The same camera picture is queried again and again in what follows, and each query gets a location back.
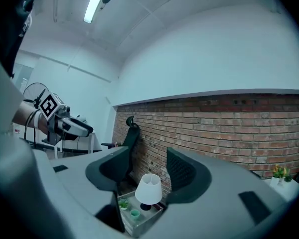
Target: white lamp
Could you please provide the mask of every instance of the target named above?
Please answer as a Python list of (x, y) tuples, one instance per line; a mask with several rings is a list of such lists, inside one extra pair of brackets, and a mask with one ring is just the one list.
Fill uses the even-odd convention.
[(148, 211), (151, 205), (157, 204), (162, 198), (160, 178), (151, 173), (143, 175), (135, 197), (141, 202), (141, 209)]

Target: green cup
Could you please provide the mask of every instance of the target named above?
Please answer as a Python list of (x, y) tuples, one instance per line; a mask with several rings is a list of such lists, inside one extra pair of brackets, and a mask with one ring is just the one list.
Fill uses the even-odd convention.
[(140, 212), (138, 210), (131, 210), (131, 217), (133, 220), (137, 220), (140, 217)]

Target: ceiling light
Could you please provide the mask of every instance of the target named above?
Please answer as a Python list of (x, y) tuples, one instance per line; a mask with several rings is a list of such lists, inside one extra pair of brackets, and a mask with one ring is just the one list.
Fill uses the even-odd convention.
[(94, 13), (96, 11), (96, 8), (98, 7), (101, 0), (90, 0), (89, 5), (86, 9), (85, 15), (84, 15), (84, 21), (86, 23), (91, 23)]

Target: ceiling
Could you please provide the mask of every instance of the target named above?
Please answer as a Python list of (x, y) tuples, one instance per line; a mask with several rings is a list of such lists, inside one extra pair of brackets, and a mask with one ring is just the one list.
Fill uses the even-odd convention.
[(35, 16), (85, 36), (125, 60), (149, 39), (195, 13), (259, 3), (272, 10), (276, 0), (111, 0), (99, 6), (91, 24), (83, 21), (88, 0), (36, 0)]

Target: brick wall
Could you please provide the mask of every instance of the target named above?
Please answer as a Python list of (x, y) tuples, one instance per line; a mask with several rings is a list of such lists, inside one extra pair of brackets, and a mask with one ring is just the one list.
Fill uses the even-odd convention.
[(134, 115), (141, 136), (131, 175), (161, 177), (170, 191), (166, 148), (177, 147), (235, 162), (272, 176), (275, 164), (299, 171), (299, 95), (222, 95), (174, 99), (118, 107), (113, 142), (123, 142), (125, 120)]

